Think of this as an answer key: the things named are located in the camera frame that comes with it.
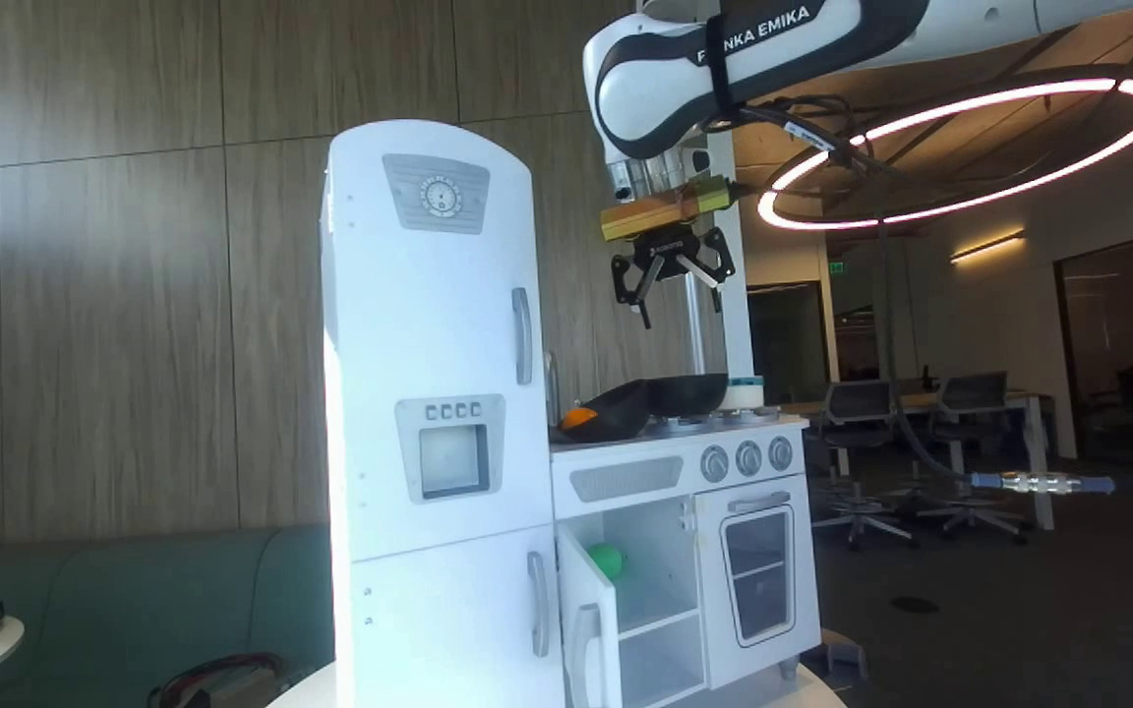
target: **circular light fixture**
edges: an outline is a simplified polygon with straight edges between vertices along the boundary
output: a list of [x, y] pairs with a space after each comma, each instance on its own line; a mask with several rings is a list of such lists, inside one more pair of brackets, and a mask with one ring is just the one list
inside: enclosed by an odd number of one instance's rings
[[[1038, 82], [1025, 82], [1025, 86], [1003, 86], [1003, 91], [987, 91], [987, 93], [970, 93], [970, 99], [955, 99], [955, 104], [944, 104], [944, 108], [931, 108], [931, 112], [915, 112], [915, 114], [899, 114], [894, 124], [882, 124], [873, 130], [860, 130], [848, 139], [848, 147], [878, 147], [899, 130], [912, 130], [912, 125], [928, 125], [928, 124], [944, 124], [944, 118], [955, 118], [955, 114], [970, 114], [970, 112], [987, 112], [987, 108], [1003, 108], [1003, 104], [1025, 104], [1025, 99], [1054, 99], [1054, 93], [1123, 93], [1133, 99], [1133, 79], [1121, 79], [1121, 75], [1088, 75], [1088, 79], [1038, 79]], [[980, 210], [980, 205], [991, 205], [991, 200], [1008, 200], [1008, 198], [1017, 198], [1017, 193], [1030, 193], [1038, 184], [1049, 184], [1049, 181], [1060, 181], [1070, 175], [1083, 175], [1121, 150], [1133, 147], [1133, 125], [1111, 139], [1110, 147], [1076, 159], [1076, 162], [1064, 162], [1058, 168], [1045, 168], [1030, 181], [1017, 181], [1017, 184], [1008, 184], [1008, 191], [987, 191], [987, 193], [975, 193], [975, 198], [958, 198], [958, 200], [944, 200], [944, 205], [928, 205], [928, 210], [910, 210], [910, 214], [886, 214], [886, 226], [912, 226], [912, 221], [928, 221], [928, 217], [944, 217], [944, 214], [958, 214], [958, 210]], [[813, 168], [827, 166], [827, 155], [806, 155], [798, 159], [790, 168], [781, 168], [767, 193], [757, 198], [757, 217], [776, 230], [788, 230], [788, 231], [853, 231], [853, 230], [878, 230], [882, 217], [860, 217], [860, 221], [809, 221], [809, 217], [781, 217], [778, 214], [778, 198], [790, 193], [801, 179], [809, 179]]]

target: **green object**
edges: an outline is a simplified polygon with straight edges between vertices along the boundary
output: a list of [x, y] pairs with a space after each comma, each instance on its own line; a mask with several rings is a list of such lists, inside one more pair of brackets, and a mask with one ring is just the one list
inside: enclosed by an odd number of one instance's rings
[[617, 581], [626, 573], [626, 568], [630, 568], [620, 548], [612, 548], [612, 545], [595, 545], [588, 559], [609, 581]]

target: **wooden wall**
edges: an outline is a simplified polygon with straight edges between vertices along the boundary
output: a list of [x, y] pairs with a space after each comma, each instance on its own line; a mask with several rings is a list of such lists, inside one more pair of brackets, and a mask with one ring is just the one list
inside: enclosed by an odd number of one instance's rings
[[576, 46], [620, 0], [0, 0], [0, 545], [326, 520], [326, 139], [443, 118], [533, 175], [562, 402], [685, 371], [609, 305]]

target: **office chair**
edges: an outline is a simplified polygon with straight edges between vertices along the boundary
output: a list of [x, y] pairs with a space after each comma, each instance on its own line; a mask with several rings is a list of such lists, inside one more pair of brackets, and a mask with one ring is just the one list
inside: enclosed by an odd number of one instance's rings
[[1008, 438], [1008, 374], [958, 374], [946, 379], [936, 413], [928, 416], [925, 440], [946, 446], [953, 491], [931, 506], [915, 513], [925, 520], [944, 520], [940, 531], [993, 529], [1014, 545], [1025, 545], [1021, 520], [999, 513], [999, 504], [980, 500], [962, 474], [962, 446], [1003, 446]]
[[915, 535], [896, 529], [882, 500], [869, 500], [848, 475], [848, 454], [886, 447], [894, 440], [894, 387], [890, 381], [832, 381], [816, 416], [806, 430], [806, 446], [830, 470], [832, 514], [813, 529], [845, 529], [845, 548], [856, 548], [864, 531], [894, 535], [915, 548]]

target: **oven window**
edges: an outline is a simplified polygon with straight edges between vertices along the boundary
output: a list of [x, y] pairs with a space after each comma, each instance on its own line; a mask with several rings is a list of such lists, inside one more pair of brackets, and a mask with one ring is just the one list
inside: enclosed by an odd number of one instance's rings
[[788, 522], [790, 514], [776, 513], [725, 529], [739, 644], [790, 626]]

